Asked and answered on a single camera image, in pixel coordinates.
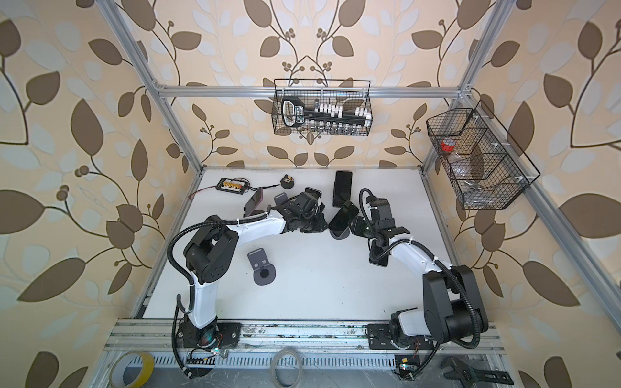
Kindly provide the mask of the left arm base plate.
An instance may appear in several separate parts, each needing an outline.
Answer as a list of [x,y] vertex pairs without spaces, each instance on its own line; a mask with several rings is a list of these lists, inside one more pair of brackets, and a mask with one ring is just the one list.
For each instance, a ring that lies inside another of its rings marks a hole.
[[219,323],[214,321],[204,328],[195,327],[189,320],[182,320],[172,339],[184,349],[214,349],[229,347],[239,343],[241,323]]

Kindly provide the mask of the dark round stand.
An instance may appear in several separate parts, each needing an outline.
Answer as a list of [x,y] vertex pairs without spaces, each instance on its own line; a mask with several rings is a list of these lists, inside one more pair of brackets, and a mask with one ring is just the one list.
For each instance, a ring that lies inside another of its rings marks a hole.
[[274,282],[277,271],[263,248],[258,248],[247,254],[248,261],[252,266],[253,280],[258,286],[266,286]]

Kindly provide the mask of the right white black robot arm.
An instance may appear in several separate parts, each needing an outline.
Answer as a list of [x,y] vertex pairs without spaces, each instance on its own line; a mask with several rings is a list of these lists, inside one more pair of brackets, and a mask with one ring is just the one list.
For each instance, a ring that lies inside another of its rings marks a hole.
[[488,318],[473,271],[442,261],[409,230],[397,226],[387,199],[363,188],[358,202],[370,263],[386,267],[393,257],[420,278],[422,306],[391,316],[389,333],[394,346],[406,349],[416,337],[425,336],[437,346],[452,342],[465,349],[477,348],[481,335],[488,331]]

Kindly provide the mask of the purple round phone stand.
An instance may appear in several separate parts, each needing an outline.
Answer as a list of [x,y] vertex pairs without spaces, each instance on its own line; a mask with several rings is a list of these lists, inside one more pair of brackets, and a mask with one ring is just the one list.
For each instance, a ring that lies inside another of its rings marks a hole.
[[289,200],[289,197],[285,192],[280,193],[276,195],[276,197],[274,197],[274,203],[276,206],[284,205],[288,200]]

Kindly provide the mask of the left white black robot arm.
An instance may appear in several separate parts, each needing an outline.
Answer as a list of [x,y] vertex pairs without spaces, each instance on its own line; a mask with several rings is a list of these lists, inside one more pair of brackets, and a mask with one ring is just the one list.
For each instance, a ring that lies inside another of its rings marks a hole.
[[166,250],[168,263],[189,283],[189,303],[176,306],[200,333],[217,324],[218,281],[231,266],[238,246],[273,235],[298,231],[322,233],[328,228],[322,193],[307,188],[299,195],[261,213],[224,220],[213,215],[180,231]]

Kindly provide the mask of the grey round stand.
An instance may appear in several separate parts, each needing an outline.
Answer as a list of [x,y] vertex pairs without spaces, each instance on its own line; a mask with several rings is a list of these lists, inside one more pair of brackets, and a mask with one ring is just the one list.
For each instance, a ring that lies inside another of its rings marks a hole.
[[343,239],[347,239],[347,237],[349,237],[350,231],[349,231],[349,229],[346,229],[341,234],[335,234],[334,232],[330,231],[330,234],[333,237],[333,239],[343,240]]

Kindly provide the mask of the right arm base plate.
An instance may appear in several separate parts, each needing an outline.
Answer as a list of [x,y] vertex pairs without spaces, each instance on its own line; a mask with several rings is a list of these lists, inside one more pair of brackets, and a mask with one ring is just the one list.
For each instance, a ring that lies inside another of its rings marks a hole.
[[372,350],[432,350],[434,342],[425,336],[408,336],[396,323],[370,323],[365,335]]

